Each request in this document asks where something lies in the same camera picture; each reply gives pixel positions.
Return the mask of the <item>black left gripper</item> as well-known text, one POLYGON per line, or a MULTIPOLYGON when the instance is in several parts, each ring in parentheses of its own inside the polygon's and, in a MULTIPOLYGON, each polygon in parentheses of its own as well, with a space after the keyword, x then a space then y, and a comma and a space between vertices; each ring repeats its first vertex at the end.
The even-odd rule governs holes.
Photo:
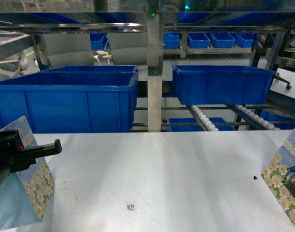
POLYGON ((25 149, 18 130, 0 131, 0 186, 10 173, 27 170, 36 163, 35 159, 61 152, 62 146, 59 139, 51 144, 25 149), (17 154, 25 161, 11 164, 9 158, 17 154))

